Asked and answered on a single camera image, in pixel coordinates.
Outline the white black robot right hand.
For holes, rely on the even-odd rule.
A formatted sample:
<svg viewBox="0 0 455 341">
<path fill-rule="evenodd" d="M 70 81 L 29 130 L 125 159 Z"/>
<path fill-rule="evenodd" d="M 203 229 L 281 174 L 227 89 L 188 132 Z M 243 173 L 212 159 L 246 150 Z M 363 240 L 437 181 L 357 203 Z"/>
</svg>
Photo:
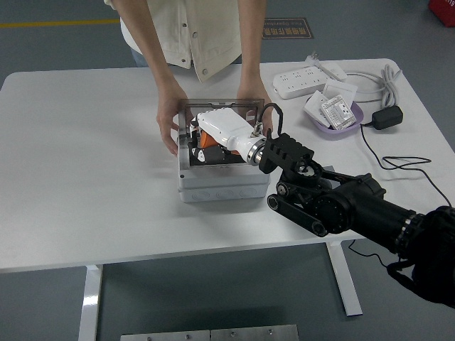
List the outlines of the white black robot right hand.
<svg viewBox="0 0 455 341">
<path fill-rule="evenodd" d="M 199 113 L 191 120 L 191 133 L 199 135 L 191 153 L 201 163 L 216 164 L 228 156 L 240 156 L 257 166 L 266 141 L 262 129 L 261 121 L 251 125 L 231 108 Z"/>
</svg>

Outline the person's left hand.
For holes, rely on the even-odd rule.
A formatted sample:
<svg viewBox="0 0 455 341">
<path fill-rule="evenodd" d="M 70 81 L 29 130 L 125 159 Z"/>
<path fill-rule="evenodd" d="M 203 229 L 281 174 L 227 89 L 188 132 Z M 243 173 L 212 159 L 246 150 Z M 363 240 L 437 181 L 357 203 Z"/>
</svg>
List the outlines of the person's left hand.
<svg viewBox="0 0 455 341">
<path fill-rule="evenodd" d="M 264 88 L 263 85 L 261 86 L 239 86 L 237 91 L 237 98 L 238 99 L 263 99 L 264 104 L 271 103 L 271 99 Z M 272 123 L 272 112 L 273 108 L 268 107 L 263 116 L 262 116 L 262 123 L 263 123 L 263 132 L 264 134 L 267 133 L 268 129 L 273 130 L 273 123 Z"/>
</svg>

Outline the person's right hand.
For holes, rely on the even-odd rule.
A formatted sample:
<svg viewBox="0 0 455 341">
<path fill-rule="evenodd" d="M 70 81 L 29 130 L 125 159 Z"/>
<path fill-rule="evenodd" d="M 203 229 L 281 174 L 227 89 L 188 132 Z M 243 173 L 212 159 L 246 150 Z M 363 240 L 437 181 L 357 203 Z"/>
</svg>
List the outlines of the person's right hand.
<svg viewBox="0 0 455 341">
<path fill-rule="evenodd" d="M 180 101 L 186 98 L 186 93 L 178 83 L 166 84 L 159 88 L 156 122 L 159 125 L 162 141 L 169 152 L 174 156 L 177 156 L 178 147 L 171 137 L 171 131 L 178 131 L 178 124 L 173 122 L 173 118 L 180 110 Z"/>
</svg>

